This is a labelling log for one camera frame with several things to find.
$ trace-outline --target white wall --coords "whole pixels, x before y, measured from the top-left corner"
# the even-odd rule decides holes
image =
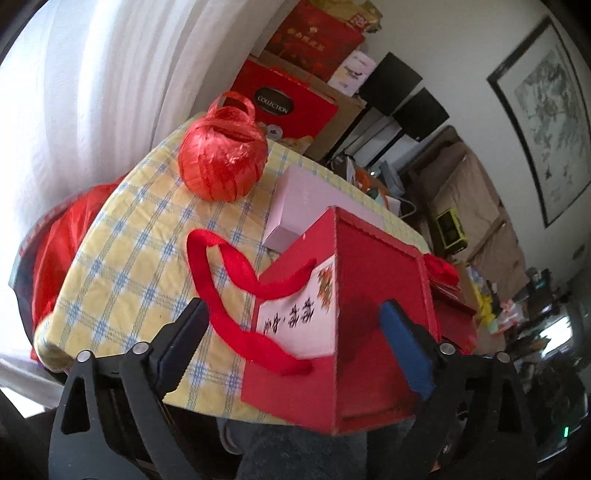
[[[384,14],[382,31],[369,35],[368,53],[380,61],[391,51],[424,78],[492,178],[515,226],[528,266],[550,268],[568,280],[580,268],[571,260],[591,231],[591,188],[545,229],[537,192],[518,137],[488,76],[533,30],[547,8],[539,0],[374,0]],[[591,72],[557,23],[591,106]],[[394,130],[360,152],[361,163]],[[388,155],[400,168],[421,146],[401,141]]]

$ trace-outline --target screw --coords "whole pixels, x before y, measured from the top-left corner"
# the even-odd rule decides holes
[[[508,364],[511,361],[511,357],[505,352],[497,353],[496,357],[499,359],[499,362],[502,362],[504,364]]]
[[[76,357],[76,360],[78,360],[80,363],[82,363],[82,362],[86,362],[89,358],[90,358],[90,351],[89,350],[82,350],[78,354],[78,356]]]
[[[136,343],[131,351],[136,355],[141,355],[142,353],[146,353],[149,348],[150,344],[148,342],[140,342]]]
[[[439,351],[443,353],[443,355],[453,355],[456,353],[456,347],[454,347],[451,343],[442,343],[439,345]]]

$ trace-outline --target brown sofa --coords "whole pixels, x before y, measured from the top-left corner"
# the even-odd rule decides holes
[[[408,197],[418,204],[411,220],[445,258],[434,218],[453,207],[468,238],[468,248],[454,255],[497,283],[508,300],[528,282],[525,259],[499,194],[476,154],[449,126],[400,172]]]

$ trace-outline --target blue gripper pad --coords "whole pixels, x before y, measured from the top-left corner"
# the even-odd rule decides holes
[[[402,369],[408,386],[413,392],[428,400],[435,389],[433,363],[405,324],[411,320],[402,308],[396,308],[385,301],[379,310],[379,324],[384,332],[392,353]]]

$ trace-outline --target black speaker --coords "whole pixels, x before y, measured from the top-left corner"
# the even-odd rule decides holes
[[[390,116],[422,79],[411,67],[388,52],[358,93],[369,106]]]
[[[431,135],[449,115],[427,89],[421,89],[393,115],[402,130],[413,140],[422,142]]]

